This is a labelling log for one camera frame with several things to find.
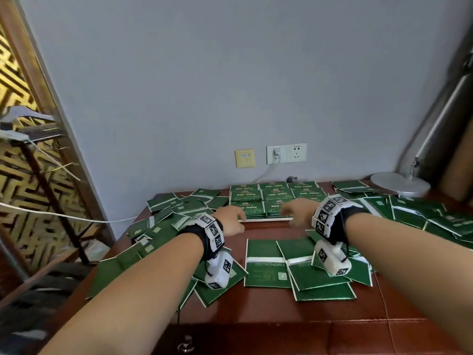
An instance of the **wall socket panel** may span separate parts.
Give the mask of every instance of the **wall socket panel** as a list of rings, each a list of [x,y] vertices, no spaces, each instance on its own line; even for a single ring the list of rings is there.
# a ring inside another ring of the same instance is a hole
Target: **wall socket panel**
[[[266,159],[267,164],[277,163],[277,157],[273,149],[281,150],[281,160],[279,163],[305,162],[307,156],[307,143],[286,144],[282,146],[267,146]]]

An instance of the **gray wall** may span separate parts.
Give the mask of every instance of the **gray wall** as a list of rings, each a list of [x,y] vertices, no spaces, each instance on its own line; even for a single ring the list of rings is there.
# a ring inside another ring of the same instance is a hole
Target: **gray wall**
[[[166,191],[393,170],[473,0],[19,0],[109,219]],[[255,168],[233,151],[255,148]],[[119,236],[127,223],[115,224]]]

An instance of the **wooden frame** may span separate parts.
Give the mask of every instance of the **wooden frame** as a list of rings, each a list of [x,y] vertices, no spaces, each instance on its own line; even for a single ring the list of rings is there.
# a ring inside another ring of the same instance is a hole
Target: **wooden frame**
[[[61,110],[54,100],[53,93],[41,69],[15,0],[0,0],[0,25],[23,71],[23,75],[40,112],[51,114],[58,126],[61,127],[65,134],[68,134],[64,126]],[[92,219],[103,220],[102,211],[72,142],[69,137],[61,137],[57,142],[60,148],[62,148],[59,152],[63,161],[65,163],[73,163],[69,169],[82,180],[77,182],[73,179],[73,182],[80,199],[86,207],[87,213]],[[103,227],[98,239],[110,247],[115,243],[115,239],[107,227]]]

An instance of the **yellow wall plate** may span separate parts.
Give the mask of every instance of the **yellow wall plate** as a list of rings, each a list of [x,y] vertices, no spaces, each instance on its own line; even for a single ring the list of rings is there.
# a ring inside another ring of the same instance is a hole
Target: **yellow wall plate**
[[[240,149],[235,151],[235,161],[237,168],[254,167],[254,149]]]

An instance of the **hand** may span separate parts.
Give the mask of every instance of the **hand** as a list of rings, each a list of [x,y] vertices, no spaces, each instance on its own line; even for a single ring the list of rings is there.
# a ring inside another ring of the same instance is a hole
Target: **hand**
[[[294,199],[282,206],[281,216],[294,216],[294,219],[289,222],[291,228],[312,229],[312,216],[319,204],[320,202],[311,201],[310,199]]]
[[[224,237],[233,237],[235,234],[245,232],[245,226],[238,221],[238,217],[241,220],[246,220],[245,212],[240,207],[227,205],[226,207],[218,208],[212,214],[212,217],[222,222]]]

